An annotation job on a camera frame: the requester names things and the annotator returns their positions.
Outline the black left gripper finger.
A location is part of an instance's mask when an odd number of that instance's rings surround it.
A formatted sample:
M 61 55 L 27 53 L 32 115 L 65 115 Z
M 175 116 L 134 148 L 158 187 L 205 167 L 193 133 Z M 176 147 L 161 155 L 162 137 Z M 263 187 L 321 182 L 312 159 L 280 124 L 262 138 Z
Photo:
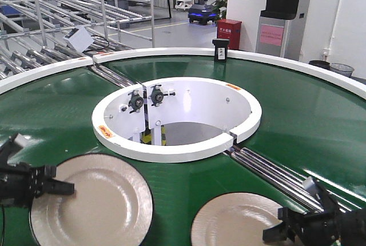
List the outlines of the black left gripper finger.
M 72 195 L 75 192 L 75 189 L 73 183 L 47 179 L 43 182 L 42 192 L 53 195 Z

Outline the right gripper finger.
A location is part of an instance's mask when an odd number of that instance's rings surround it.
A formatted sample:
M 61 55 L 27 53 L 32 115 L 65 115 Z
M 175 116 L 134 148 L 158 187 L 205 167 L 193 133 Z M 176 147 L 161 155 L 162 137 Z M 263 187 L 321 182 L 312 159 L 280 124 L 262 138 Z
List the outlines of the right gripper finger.
M 274 227 L 263 230 L 262 240 L 265 243 L 285 241 L 288 237 L 287 231 L 287 224 L 282 222 Z

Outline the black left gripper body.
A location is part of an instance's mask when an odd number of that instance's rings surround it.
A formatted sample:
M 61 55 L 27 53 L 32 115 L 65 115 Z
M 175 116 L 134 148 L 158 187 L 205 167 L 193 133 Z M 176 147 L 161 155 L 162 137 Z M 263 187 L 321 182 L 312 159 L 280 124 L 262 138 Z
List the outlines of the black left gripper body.
M 53 177 L 56 176 L 57 167 L 44 165 L 32 167 L 26 163 L 17 164 L 21 172 L 21 179 L 17 189 L 17 200 L 32 200 L 44 193 L 55 193 L 56 183 Z

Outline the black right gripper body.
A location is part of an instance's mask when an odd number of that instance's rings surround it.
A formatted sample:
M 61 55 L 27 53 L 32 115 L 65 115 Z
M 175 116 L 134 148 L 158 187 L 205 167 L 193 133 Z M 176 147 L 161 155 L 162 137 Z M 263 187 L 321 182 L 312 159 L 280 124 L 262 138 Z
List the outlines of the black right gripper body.
M 330 212 L 299 213 L 287 207 L 278 210 L 280 240 L 298 237 L 304 245 L 332 245 L 340 238 L 335 214 Z

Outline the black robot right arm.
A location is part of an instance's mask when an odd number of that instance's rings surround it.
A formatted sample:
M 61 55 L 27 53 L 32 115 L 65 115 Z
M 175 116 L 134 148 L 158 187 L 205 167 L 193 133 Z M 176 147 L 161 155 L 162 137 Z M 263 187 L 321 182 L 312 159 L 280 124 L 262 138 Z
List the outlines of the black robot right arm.
M 365 209 L 349 212 L 298 213 L 287 207 L 278 209 L 282 222 L 263 230 L 265 243 L 299 239 L 303 245 L 365 245 Z

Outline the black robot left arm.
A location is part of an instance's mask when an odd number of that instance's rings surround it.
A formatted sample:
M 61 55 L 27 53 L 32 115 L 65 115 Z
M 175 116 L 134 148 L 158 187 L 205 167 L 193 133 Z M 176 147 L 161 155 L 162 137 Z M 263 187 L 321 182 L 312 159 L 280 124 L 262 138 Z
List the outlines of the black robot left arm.
M 33 167 L 25 162 L 9 164 L 8 159 L 26 146 L 27 139 L 20 133 L 10 136 L 1 145 L 1 204 L 6 207 L 30 208 L 33 200 L 45 193 L 72 195 L 74 184 L 58 181 L 57 167 Z

